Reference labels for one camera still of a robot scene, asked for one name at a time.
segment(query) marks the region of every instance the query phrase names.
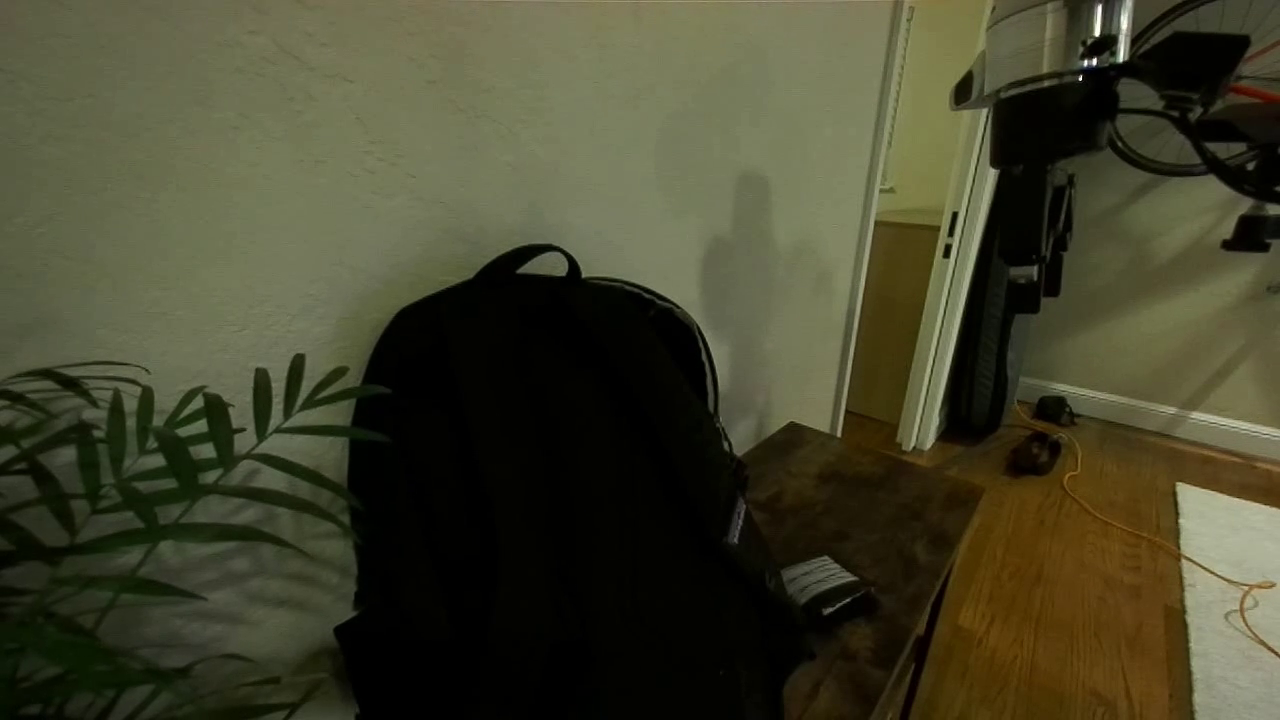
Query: baseboard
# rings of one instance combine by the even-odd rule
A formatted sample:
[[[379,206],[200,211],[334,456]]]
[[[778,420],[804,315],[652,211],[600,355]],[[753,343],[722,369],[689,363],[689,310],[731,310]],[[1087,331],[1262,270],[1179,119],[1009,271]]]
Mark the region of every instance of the baseboard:
[[[1145,431],[1161,431],[1161,435],[1176,435],[1176,442],[1193,442],[1193,444],[1209,444],[1242,456],[1280,460],[1280,430],[1267,430],[1267,426],[1243,426],[1227,418],[1147,403],[1147,401],[1111,396],[1082,386],[1051,386],[1036,377],[1025,377],[1015,396],[1022,401],[1067,396],[1067,403],[1082,418],[1098,418],[1109,426],[1128,426],[1128,430],[1145,430]]]

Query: cable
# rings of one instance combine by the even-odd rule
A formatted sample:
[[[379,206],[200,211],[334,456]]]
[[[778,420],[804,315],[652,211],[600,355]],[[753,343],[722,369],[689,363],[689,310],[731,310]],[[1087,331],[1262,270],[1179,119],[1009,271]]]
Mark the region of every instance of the cable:
[[[1231,96],[1262,100],[1262,104],[1280,104],[1280,93],[1262,87],[1262,84],[1243,84],[1243,79],[1227,84],[1227,93],[1231,93]]]
[[[1263,647],[1263,654],[1273,654],[1273,657],[1280,659],[1280,643],[1267,641],[1267,637],[1252,623],[1252,615],[1247,615],[1247,612],[1257,612],[1257,609],[1263,603],[1262,593],[1277,593],[1277,581],[1238,581],[1238,577],[1203,566],[1199,555],[1187,555],[1185,547],[1169,545],[1163,536],[1153,536],[1153,531],[1142,531],[1142,528],[1132,528],[1132,523],[1121,523],[1121,519],[1106,515],[1106,511],[1092,510],[1092,504],[1082,498],[1082,488],[1078,488],[1078,482],[1082,482],[1082,456],[1083,456],[1082,444],[1078,444],[1071,435],[1066,435],[1059,430],[1033,420],[1022,403],[1013,403],[1013,410],[1022,412],[1025,426],[1058,435],[1058,442],[1067,448],[1067,454],[1066,454],[1067,460],[1066,460],[1066,473],[1059,473],[1059,488],[1066,488],[1066,498],[1067,498],[1078,510],[1083,510],[1083,515],[1092,515],[1092,519],[1099,519],[1099,523],[1109,523],[1109,528],[1115,528],[1115,531],[1124,531],[1124,536],[1132,536],[1132,539],[1157,545],[1161,551],[1169,551],[1169,555],[1199,569],[1203,577],[1238,587],[1242,598],[1238,598],[1238,609],[1223,612],[1223,623],[1238,629],[1243,641],[1252,641],[1257,647]]]

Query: small black object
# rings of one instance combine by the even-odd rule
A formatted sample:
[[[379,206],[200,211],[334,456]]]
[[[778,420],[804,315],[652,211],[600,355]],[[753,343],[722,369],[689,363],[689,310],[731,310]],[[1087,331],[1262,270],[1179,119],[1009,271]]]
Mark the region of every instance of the small black object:
[[[1109,147],[1121,93],[1098,76],[1083,84],[1027,87],[994,110],[994,168],[1036,168]]]
[[[954,84],[954,110],[964,110],[975,100],[975,76],[964,72],[958,84]]]
[[[853,577],[833,555],[788,566],[784,587],[818,637],[835,634],[853,615],[876,612],[867,581]]]
[[[1238,220],[1231,236],[1220,244],[1223,251],[1267,251],[1280,236],[1280,216],[1252,209]]]
[[[1059,456],[1066,444],[1058,435],[1033,431],[1009,454],[1009,475],[1047,475]]]
[[[1115,31],[1106,31],[1082,49],[1082,61],[1109,61],[1115,56],[1115,49],[1121,49]]]
[[[1078,410],[1066,396],[1042,396],[1033,418],[1045,420],[1045,426],[1058,426],[1058,430],[1071,430],[1078,426]]]

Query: green plant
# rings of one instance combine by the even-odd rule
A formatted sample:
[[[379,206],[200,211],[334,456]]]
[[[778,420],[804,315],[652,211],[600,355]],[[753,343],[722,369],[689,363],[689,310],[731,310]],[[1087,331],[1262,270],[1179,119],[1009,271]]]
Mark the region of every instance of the green plant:
[[[165,410],[149,373],[118,359],[34,369],[0,379],[0,718],[294,718],[309,692],[260,667],[200,697],[230,654],[165,657],[112,634],[144,603],[165,623],[200,587],[158,569],[161,547],[272,547],[290,531],[224,519],[253,504],[347,531],[344,484],[298,460],[298,435],[371,442],[334,420],[370,396],[344,369],[309,379],[253,377],[248,430],[221,392]]]

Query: backpack top handle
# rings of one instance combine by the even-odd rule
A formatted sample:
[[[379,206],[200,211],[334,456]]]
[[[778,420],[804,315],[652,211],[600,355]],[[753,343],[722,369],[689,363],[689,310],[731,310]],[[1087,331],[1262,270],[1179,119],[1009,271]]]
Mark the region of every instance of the backpack top handle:
[[[521,244],[507,249],[505,257],[490,259],[475,280],[500,280],[500,275],[521,275],[524,265],[534,265],[536,257],[563,257],[563,275],[579,280],[583,271],[578,270],[578,257],[561,244]]]

